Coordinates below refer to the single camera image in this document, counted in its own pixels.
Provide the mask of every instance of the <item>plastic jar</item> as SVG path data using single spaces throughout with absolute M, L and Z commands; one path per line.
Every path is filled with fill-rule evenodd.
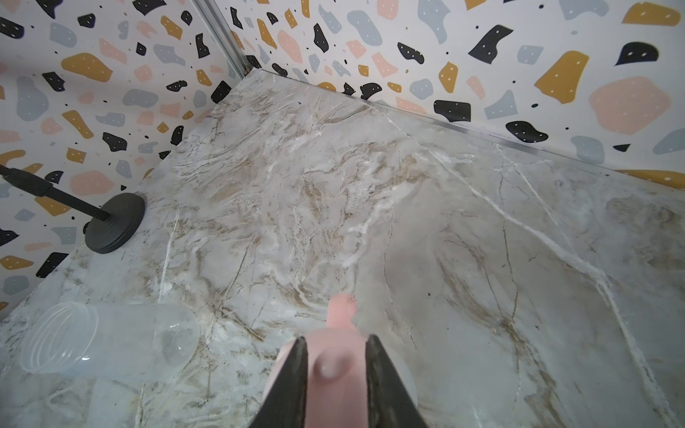
M 29 373 L 162 381 L 190 361 L 199 330 L 180 305 L 60 303 L 24 337 L 21 366 Z

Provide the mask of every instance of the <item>pink spot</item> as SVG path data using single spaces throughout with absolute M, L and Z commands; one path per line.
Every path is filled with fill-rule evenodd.
M 180 111 L 181 111 L 181 103 L 162 104 L 160 106 L 160 113 L 165 114 L 167 116 L 177 118 Z
M 650 79 L 638 76 L 600 86 L 590 106 L 604 129 L 633 135 L 671 107 L 671 98 Z
M 246 38 L 243 38 L 242 41 L 245 42 L 245 45 L 247 45 L 250 49 L 252 49 L 253 51 L 255 51 L 255 48 L 250 44 L 250 42 L 247 41 Z
M 78 196 L 103 194 L 108 192 L 113 185 L 114 182 L 100 171 L 76 174 L 71 177 L 71 182 L 69 183 L 71 191 Z
M 426 114 L 426 111 L 419 104 L 414 104 L 411 101 L 407 101 L 400 97 L 397 97 L 397 108 L 405 110 L 407 112 Z
M 59 123 L 55 122 L 55 119 L 49 117 L 49 118 L 46 118 L 40 124 L 40 130 L 45 135 L 53 135 L 53 134 L 58 133 L 59 131 L 62 131 L 62 127 L 60 126 Z
M 79 95 L 76 99 L 79 100 L 81 104 L 90 104 L 93 100 L 92 92 L 86 92 L 85 94 Z
M 136 76 L 138 81 L 150 80 L 152 79 L 152 70 L 145 64 L 133 70 L 133 75 Z
M 31 251 L 40 250 L 41 248 L 52 247 L 50 242 L 37 242 L 35 244 L 24 245 L 24 251 L 30 253 Z
M 209 110 L 198 114 L 197 118 L 195 118 L 195 123 L 200 123 L 201 121 L 203 121 L 204 118 L 207 117 L 209 115 L 209 113 L 211 113 L 211 112 L 212 112 L 212 109 L 210 108 Z
M 145 21 L 140 21 L 138 22 L 138 25 L 136 25 L 136 29 L 138 30 L 139 33 L 141 33 L 143 36 L 150 38 L 152 37 L 152 34 L 157 34 L 157 30 L 155 28 L 146 23 Z
M 349 47 L 349 51 L 352 52 L 352 55 L 354 55 L 354 57 L 357 59 L 366 53 L 366 48 L 359 42 L 359 40 L 351 40 L 347 42 L 347 47 Z
M 15 142 L 19 140 L 21 138 L 16 131 L 0 131 L 0 142 Z
M 383 16 L 385 19 L 395 19 L 397 17 L 397 9 L 399 9 L 399 2 L 397 0 L 378 0 L 378 16 Z
M 298 64 L 302 64 L 302 52 L 299 50 L 297 40 L 290 37 L 290 35 L 285 31 L 281 30 L 278 32 L 278 44 L 281 45 L 291 60 L 297 62 Z
M 138 116 L 136 123 L 139 125 L 152 125 L 155 122 L 155 114 L 153 112 L 143 112 Z
M 478 98 L 485 98 L 485 90 L 483 89 L 483 85 L 480 84 L 480 80 L 478 79 L 478 77 L 469 77 L 469 79 L 466 81 L 466 84 L 469 85 L 469 88 L 471 88 L 471 90 L 478 96 Z
M 126 64 L 126 54 L 102 37 L 100 37 L 100 53 L 106 57 L 114 58 L 122 64 Z
M 397 73 L 397 67 L 387 62 L 380 52 L 374 53 L 371 58 L 378 68 L 378 72 L 381 73 L 382 77 L 388 77 L 389 75 L 394 75 Z

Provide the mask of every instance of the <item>marble floor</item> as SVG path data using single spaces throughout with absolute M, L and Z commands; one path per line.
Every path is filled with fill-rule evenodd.
M 246 427 L 280 346 L 353 293 L 431 427 L 682 427 L 683 192 L 253 71 L 0 324 L 3 427 Z M 29 375 L 59 301 L 183 303 L 169 382 Z

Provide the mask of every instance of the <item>pink object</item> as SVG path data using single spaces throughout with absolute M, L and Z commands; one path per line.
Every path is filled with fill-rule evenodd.
M 349 47 L 349 51 L 352 52 L 352 55 L 354 55 L 354 57 L 357 59 L 366 53 L 366 48 L 360 43 L 359 40 L 351 40 L 347 42 L 347 47 Z
M 478 96 L 478 98 L 485 98 L 485 90 L 483 89 L 483 85 L 481 85 L 480 79 L 478 79 L 478 77 L 469 77 L 469 79 L 466 81 L 466 84 L 469 85 L 469 88 L 471 88 L 471 90 Z
M 671 98 L 650 79 L 621 79 L 596 89 L 590 106 L 606 130 L 633 135 L 671 107 Z
M 291 60 L 299 64 L 302 64 L 302 52 L 300 52 L 297 40 L 290 37 L 290 35 L 283 30 L 278 32 L 277 38 L 278 44 L 281 45 L 281 47 L 288 54 Z

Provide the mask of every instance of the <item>terrazzo wallpaper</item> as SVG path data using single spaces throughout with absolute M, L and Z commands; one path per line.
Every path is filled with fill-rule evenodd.
M 216 2 L 254 67 L 685 188 L 681 1 Z
M 239 82 L 190 0 L 0 0 L 0 164 L 101 205 Z M 0 319 L 89 218 L 0 179 Z

